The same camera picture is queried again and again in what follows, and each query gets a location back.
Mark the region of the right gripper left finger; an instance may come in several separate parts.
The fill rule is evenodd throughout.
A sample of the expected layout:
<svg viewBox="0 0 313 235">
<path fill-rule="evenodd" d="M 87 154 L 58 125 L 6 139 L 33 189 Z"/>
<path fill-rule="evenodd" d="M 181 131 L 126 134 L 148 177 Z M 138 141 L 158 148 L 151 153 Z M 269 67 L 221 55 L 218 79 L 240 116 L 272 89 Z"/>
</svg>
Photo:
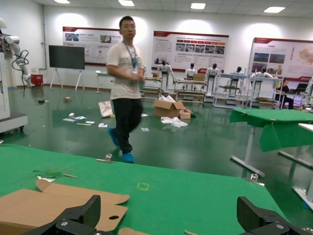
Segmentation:
<svg viewBox="0 0 313 235">
<path fill-rule="evenodd" d="M 93 195 L 81 206 L 65 209 L 52 222 L 35 228 L 27 235 L 100 235 L 95 227 L 100 220 L 101 197 Z"/>
</svg>

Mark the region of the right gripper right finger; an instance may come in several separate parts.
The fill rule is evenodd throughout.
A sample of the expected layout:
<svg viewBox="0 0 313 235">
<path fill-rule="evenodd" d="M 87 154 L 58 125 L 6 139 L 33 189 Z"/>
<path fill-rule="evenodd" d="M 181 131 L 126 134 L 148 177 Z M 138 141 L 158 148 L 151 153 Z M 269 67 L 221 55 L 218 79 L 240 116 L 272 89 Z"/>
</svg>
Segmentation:
<svg viewBox="0 0 313 235">
<path fill-rule="evenodd" d="M 255 206 L 246 197 L 237 198 L 237 221 L 245 235 L 311 235 L 311 228 L 299 228 L 272 210 Z"/>
</svg>

